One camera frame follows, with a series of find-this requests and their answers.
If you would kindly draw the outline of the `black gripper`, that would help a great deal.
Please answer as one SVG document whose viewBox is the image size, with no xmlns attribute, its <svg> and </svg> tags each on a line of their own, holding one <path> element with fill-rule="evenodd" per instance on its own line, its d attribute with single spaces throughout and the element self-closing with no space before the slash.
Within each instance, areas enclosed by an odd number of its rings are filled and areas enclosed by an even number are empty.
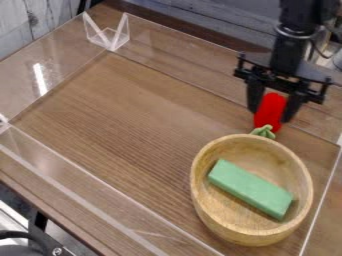
<svg viewBox="0 0 342 256">
<path fill-rule="evenodd" d="M 322 104 L 329 88 L 342 89 L 342 73 L 301 61 L 297 72 L 286 74 L 270 67 L 270 57 L 270 53 L 241 52 L 234 75 L 247 85 L 247 107 L 253 113 L 267 88 L 289 95 L 282 113 L 282 122 L 288 123 L 305 102 Z"/>
</svg>

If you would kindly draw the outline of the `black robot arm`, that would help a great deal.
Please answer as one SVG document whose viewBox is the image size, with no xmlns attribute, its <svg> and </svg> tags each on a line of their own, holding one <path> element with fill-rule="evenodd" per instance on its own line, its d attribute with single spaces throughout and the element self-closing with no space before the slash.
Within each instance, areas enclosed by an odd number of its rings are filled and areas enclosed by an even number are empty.
<svg viewBox="0 0 342 256">
<path fill-rule="evenodd" d="M 306 58 L 312 45 L 321 53 L 314 37 L 321 29 L 338 35 L 329 24 L 338 17 L 341 0 L 280 0 L 281 15 L 274 27 L 276 41 L 269 53 L 241 53 L 234 76 L 247 85 L 247 108 L 255 113 L 267 88 L 289 95 L 281 122 L 288 123 L 308 102 L 322 104 L 333 75 Z"/>
</svg>

